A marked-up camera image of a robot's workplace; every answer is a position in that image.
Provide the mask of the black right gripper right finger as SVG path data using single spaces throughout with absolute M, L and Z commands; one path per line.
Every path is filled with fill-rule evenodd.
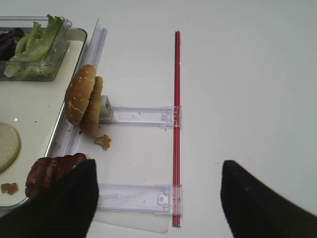
M 317 217 L 285 199 L 233 160 L 222 165 L 220 199 L 235 238 L 315 238 Z

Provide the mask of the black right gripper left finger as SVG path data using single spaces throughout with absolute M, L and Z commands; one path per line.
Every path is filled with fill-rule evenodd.
M 95 160 L 85 160 L 61 180 L 0 219 L 2 238 L 84 238 L 99 198 Z

